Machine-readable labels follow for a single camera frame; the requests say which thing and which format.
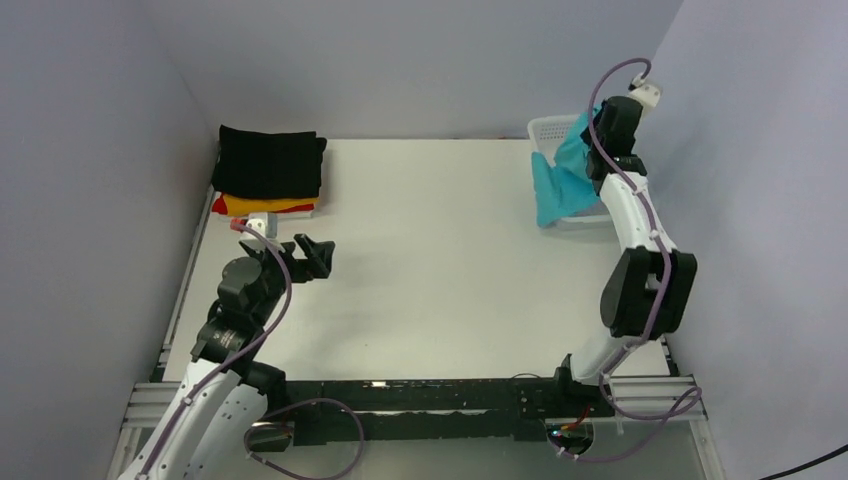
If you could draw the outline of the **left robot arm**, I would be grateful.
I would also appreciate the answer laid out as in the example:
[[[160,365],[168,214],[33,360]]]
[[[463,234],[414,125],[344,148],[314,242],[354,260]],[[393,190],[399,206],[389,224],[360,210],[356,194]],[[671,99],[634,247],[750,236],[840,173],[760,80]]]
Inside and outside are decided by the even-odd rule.
[[[295,283],[326,279],[335,243],[305,234],[279,243],[250,227],[244,255],[222,270],[174,398],[123,479],[204,479],[270,407],[287,399],[283,371],[256,361]]]

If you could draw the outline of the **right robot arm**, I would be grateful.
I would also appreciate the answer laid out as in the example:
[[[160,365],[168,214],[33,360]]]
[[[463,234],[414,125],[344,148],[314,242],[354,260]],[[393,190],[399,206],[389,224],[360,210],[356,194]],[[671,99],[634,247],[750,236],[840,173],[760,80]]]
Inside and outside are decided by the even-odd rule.
[[[613,96],[591,110],[581,135],[586,173],[607,208],[621,249],[600,298],[602,327],[568,355],[555,383],[566,398],[596,400],[602,382],[644,344],[679,327],[697,272],[694,255],[670,240],[648,191],[647,170],[634,154],[643,106]]]

